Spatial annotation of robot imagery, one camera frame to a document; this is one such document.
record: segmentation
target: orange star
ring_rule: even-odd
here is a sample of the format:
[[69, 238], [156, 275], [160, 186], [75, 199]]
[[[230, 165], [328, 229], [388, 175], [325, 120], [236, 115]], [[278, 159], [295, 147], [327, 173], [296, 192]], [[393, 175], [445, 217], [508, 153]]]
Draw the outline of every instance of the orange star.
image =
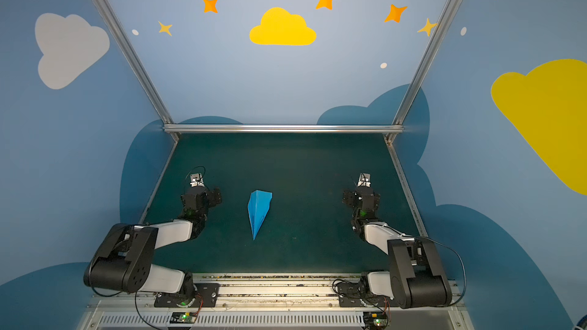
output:
[[392, 9], [389, 11], [389, 16], [387, 16], [387, 18], [385, 18], [385, 21], [384, 22], [396, 21], [396, 22], [400, 23], [401, 14], [406, 9], [407, 9], [407, 7], [398, 8], [398, 7], [396, 7], [395, 5], [392, 4]]
[[320, 0], [318, 5], [316, 5], [316, 9], [318, 8], [328, 8], [332, 10], [332, 0]]
[[204, 0], [204, 4], [206, 5], [204, 7], [204, 13], [206, 13], [207, 11], [213, 11], [215, 13], [218, 13], [218, 11], [216, 10], [216, 2], [218, 0]]

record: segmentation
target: dark blue cloud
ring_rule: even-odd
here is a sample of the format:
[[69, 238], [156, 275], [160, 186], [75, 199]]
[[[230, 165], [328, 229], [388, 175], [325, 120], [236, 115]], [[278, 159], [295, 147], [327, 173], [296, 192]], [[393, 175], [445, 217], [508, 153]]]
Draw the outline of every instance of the dark blue cloud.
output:
[[407, 84], [393, 88], [376, 98], [367, 107], [337, 106], [327, 110], [318, 119], [318, 125], [388, 125], [393, 121]]
[[130, 145], [120, 179], [120, 221], [138, 223], [173, 147], [163, 122], [147, 124]]
[[[82, 281], [87, 265], [87, 262], [56, 265], [0, 285], [2, 328], [75, 330], [92, 297], [92, 290]], [[42, 310], [33, 314], [31, 305]]]
[[[467, 269], [464, 298], [476, 330], [570, 329], [570, 318], [540, 269], [497, 223], [466, 206], [436, 206], [418, 161], [430, 112], [420, 90], [394, 146], [429, 236], [457, 250]], [[447, 275], [463, 277], [454, 254], [439, 248]]]
[[242, 124], [240, 121], [236, 121], [229, 118], [223, 118], [222, 116], [200, 116], [199, 118], [191, 118], [184, 120], [180, 123], [219, 123], [219, 124]]

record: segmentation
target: white cloud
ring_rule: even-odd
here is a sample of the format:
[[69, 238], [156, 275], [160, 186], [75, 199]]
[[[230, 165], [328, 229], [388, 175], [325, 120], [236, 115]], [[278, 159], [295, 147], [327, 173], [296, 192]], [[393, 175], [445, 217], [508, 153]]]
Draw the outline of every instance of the white cloud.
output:
[[100, 27], [70, 14], [41, 14], [35, 24], [35, 37], [43, 57], [39, 76], [46, 86], [59, 90], [97, 62], [110, 48], [110, 39]]

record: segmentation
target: metal rail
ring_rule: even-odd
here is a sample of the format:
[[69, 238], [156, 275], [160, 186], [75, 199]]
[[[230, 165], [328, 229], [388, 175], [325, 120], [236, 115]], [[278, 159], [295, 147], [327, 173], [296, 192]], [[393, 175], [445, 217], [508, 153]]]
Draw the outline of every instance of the metal rail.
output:
[[[402, 125], [406, 119], [406, 115], [410, 110], [412, 103], [414, 102], [415, 96], [418, 94], [418, 91], [422, 86], [422, 82], [424, 81], [424, 78], [430, 69], [430, 65], [432, 65], [432, 61], [434, 60], [434, 57], [440, 48], [440, 44], [444, 40], [444, 36], [446, 36], [450, 24], [452, 23], [452, 19], [457, 14], [457, 10], [459, 9], [462, 1], [463, 0], [447, 0], [446, 4], [444, 4], [442, 13], [438, 19], [438, 25], [436, 26], [434, 33], [432, 33], [430, 41], [424, 50], [424, 55], [418, 64], [414, 78], [407, 88], [406, 95], [401, 100], [401, 104], [397, 109], [397, 113], [393, 119], [394, 125]], [[394, 138], [395, 134], [390, 133], [387, 135], [388, 142], [393, 142]]]
[[414, 195], [412, 195], [410, 186], [407, 183], [406, 175], [403, 172], [403, 168], [401, 168], [400, 158], [397, 156], [396, 149], [393, 147], [393, 144], [388, 143], [387, 150], [389, 150], [389, 156], [392, 158], [393, 166], [396, 168], [397, 177], [400, 179], [401, 188], [404, 191], [407, 204], [412, 212], [415, 226], [418, 228], [418, 234], [422, 237], [428, 237], [428, 232], [424, 227], [424, 222], [422, 221], [418, 207], [415, 205]]
[[151, 103], [153, 104], [153, 107], [155, 107], [155, 110], [159, 114], [161, 120], [163, 120], [164, 123], [173, 123], [171, 114], [165, 107], [165, 104], [159, 96], [157, 89], [155, 89], [151, 78], [139, 60], [135, 49], [131, 45], [128, 36], [126, 35], [126, 32], [120, 23], [120, 20], [116, 16], [112, 6], [110, 6], [110, 3], [108, 3], [108, 0], [92, 0], [92, 2], [96, 6], [102, 19], [104, 19], [104, 22], [110, 30], [112, 37], [114, 37], [114, 40], [116, 40], [116, 43], [118, 43], [118, 46], [120, 47], [124, 57], [127, 59], [130, 68], [133, 70], [133, 72], [135, 72], [139, 83], [141, 86], [143, 86], [144, 91], [147, 93], [147, 96], [151, 100]]
[[401, 125], [219, 125], [165, 124], [168, 133], [379, 133], [396, 134]]

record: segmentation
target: black cable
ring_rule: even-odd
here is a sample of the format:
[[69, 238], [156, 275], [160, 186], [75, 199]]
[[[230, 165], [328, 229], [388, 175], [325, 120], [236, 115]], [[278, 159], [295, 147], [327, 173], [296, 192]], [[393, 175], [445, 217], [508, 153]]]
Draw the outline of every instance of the black cable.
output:
[[188, 177], [190, 177], [192, 171], [194, 171], [196, 168], [203, 168], [204, 169], [204, 172], [202, 173], [202, 177], [200, 178], [200, 181], [198, 181], [198, 182], [200, 182], [202, 185], [204, 185], [204, 187], [206, 187], [206, 185], [204, 184], [204, 176], [206, 175], [206, 167], [204, 167], [204, 166], [195, 166], [194, 168], [192, 168], [187, 173], [186, 177], [183, 180], [183, 184], [182, 184], [183, 185], [183, 192], [184, 192], [183, 194], [186, 194], [186, 180], [187, 180]]
[[[104, 238], [104, 241], [106, 241], [108, 238], [110, 238], [110, 236], [114, 235], [114, 233], [116, 233], [117, 231], [114, 231], [113, 233], [110, 233], [108, 236], [106, 236], [106, 238]], [[116, 248], [118, 245], [120, 245], [123, 241], [117, 243], [114, 248]], [[102, 294], [102, 293], [98, 293], [98, 291], [94, 288], [94, 286], [92, 285], [92, 268], [94, 267], [94, 265], [96, 265], [96, 260], [98, 258], [97, 257], [93, 257], [92, 258], [92, 262], [90, 262], [90, 266], [87, 269], [87, 283], [90, 285], [90, 288], [92, 289], [92, 291], [99, 295], [100, 297], [114, 297], [117, 294], [121, 294], [122, 291], [114, 293], [114, 294]]]
[[583, 318], [577, 322], [575, 327], [579, 329], [587, 329], [587, 315], [583, 316]]
[[[385, 312], [385, 310], [383, 310], [381, 307], [377, 306], [376, 304], [372, 303], [370, 300], [367, 299], [367, 297], [362, 296], [360, 294], [360, 292], [359, 292], [359, 297], [352, 297], [352, 296], [346, 295], [345, 293], [341, 293], [341, 292], [337, 291], [336, 290], [336, 285], [337, 284], [340, 284], [340, 283], [353, 284], [353, 285], [354, 284], [357, 284], [357, 283], [353, 283], [351, 281], [340, 279], [340, 278], [334, 279], [334, 281], [332, 282], [332, 291], [334, 293], [336, 293], [338, 296], [349, 298], [349, 299], [360, 299], [361, 301], [367, 302], [371, 306], [374, 306], [374, 307], [378, 308], [379, 311], [381, 311], [381, 312], [383, 312], [385, 314], [385, 319], [387, 319], [387, 325], [385, 325], [384, 329], [389, 326], [389, 317], [387, 316], [387, 313]], [[370, 296], [370, 298], [377, 298], [377, 297], [381, 297], [381, 296], [379, 296], [379, 295], [371, 295]]]
[[151, 325], [150, 323], [148, 323], [148, 322], [147, 322], [147, 320], [143, 319], [143, 316], [141, 316], [141, 313], [138, 311], [138, 306], [137, 306], [137, 293], [138, 293], [138, 292], [135, 292], [135, 309], [137, 310], [137, 315], [138, 315], [138, 317], [140, 317], [140, 318], [141, 318], [141, 320], [143, 320], [143, 322], [144, 322], [145, 324], [149, 325], [149, 326], [150, 326], [150, 327], [152, 327], [153, 329], [157, 329], [157, 330], [163, 330], [163, 329], [160, 329], [160, 328], [158, 328], [157, 326], [153, 326], [153, 325]]
[[461, 299], [463, 299], [463, 297], [465, 296], [465, 292], [467, 290], [467, 274], [465, 273], [465, 264], [463, 264], [463, 259], [461, 259], [461, 256], [459, 255], [459, 253], [456, 252], [455, 250], [453, 250], [449, 246], [446, 246], [444, 244], [441, 244], [440, 242], [434, 241], [432, 238], [422, 237], [422, 236], [415, 236], [414, 238], [429, 240], [431, 242], [434, 242], [437, 245], [440, 245], [442, 247], [446, 247], [450, 251], [452, 251], [453, 253], [457, 254], [457, 257], [459, 258], [459, 261], [461, 262], [461, 267], [463, 268], [463, 291], [461, 291], [461, 297], [459, 297], [456, 301], [454, 301], [453, 303], [451, 303], [449, 305], [440, 305], [440, 306], [435, 306], [435, 307], [450, 307], [450, 306], [454, 306], [455, 304], [459, 303], [461, 301]]

